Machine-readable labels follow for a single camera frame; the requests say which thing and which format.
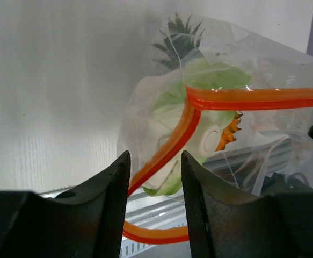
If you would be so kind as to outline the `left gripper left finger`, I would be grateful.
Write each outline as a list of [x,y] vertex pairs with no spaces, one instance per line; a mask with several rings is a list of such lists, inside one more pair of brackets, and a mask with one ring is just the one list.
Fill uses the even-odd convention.
[[0,191],[0,257],[118,257],[129,178],[124,152],[55,198]]

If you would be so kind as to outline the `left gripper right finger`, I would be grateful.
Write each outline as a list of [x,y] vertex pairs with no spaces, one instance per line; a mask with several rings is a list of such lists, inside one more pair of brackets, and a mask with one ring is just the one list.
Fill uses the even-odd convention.
[[262,197],[181,155],[192,257],[313,257],[313,192]]

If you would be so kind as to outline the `clear zip bag orange zipper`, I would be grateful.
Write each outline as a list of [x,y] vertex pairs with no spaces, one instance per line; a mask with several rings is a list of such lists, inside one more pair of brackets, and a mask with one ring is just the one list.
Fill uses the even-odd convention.
[[[185,22],[191,15],[180,16]],[[128,194],[142,189],[148,196],[156,197],[172,196],[183,191],[181,155],[189,151],[181,148],[195,132],[202,111],[207,110],[243,114],[236,141],[221,151],[234,151],[287,138],[310,148],[310,157],[298,169],[308,180],[308,185],[302,190],[287,191],[313,191],[313,139],[308,136],[313,125],[313,56],[227,21],[192,16],[191,24],[198,23],[201,23],[199,32],[204,31],[199,50],[182,59],[179,68],[192,59],[205,58],[210,64],[224,62],[244,70],[251,76],[251,82],[231,90],[200,90],[187,86],[187,101],[178,125],[169,140],[137,173],[133,172],[132,153],[121,136],[123,117],[134,100],[134,90],[122,116],[118,139],[118,147],[131,155]],[[153,42],[163,42],[159,31],[150,44]],[[140,81],[148,76],[171,72],[152,61],[153,58],[167,56],[150,44],[142,60]]]

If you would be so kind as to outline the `green white cabbage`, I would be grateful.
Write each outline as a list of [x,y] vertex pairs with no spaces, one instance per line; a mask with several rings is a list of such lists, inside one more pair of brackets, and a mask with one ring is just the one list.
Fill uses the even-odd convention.
[[[224,62],[210,64],[205,58],[192,59],[165,75],[142,79],[124,114],[121,130],[133,156],[133,172],[141,170],[169,140],[183,114],[187,86],[231,90],[250,82],[251,76],[244,70]],[[195,132],[181,150],[189,151],[203,164],[215,152],[232,146],[241,117],[238,111],[202,111]]]

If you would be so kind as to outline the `small orange pineapple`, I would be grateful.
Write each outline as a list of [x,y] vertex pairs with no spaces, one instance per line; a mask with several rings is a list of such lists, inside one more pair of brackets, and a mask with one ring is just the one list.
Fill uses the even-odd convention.
[[[183,21],[180,14],[175,12],[167,19],[168,32],[161,28],[158,30],[163,35],[163,42],[153,42],[150,46],[163,52],[166,58],[153,58],[152,61],[174,71],[180,67],[180,61],[195,51],[199,50],[201,36],[204,31],[199,32],[201,23],[191,24],[191,17]],[[216,151],[222,151],[226,145],[236,141],[235,133],[241,129],[238,127],[241,122],[241,112],[234,112],[233,120],[223,129]]]

